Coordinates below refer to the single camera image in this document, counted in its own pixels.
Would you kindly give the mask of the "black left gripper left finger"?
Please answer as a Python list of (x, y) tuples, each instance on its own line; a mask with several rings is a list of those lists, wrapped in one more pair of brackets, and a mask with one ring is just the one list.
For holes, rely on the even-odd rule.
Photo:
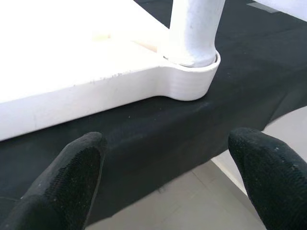
[(83, 230), (102, 177), (107, 141), (90, 132), (69, 143), (2, 222), (2, 230)]

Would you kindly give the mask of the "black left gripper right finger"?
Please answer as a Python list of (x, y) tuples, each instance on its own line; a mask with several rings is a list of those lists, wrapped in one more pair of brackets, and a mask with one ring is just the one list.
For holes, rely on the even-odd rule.
[(307, 228), (307, 163), (285, 142), (250, 128), (230, 132), (228, 149), (268, 230)]

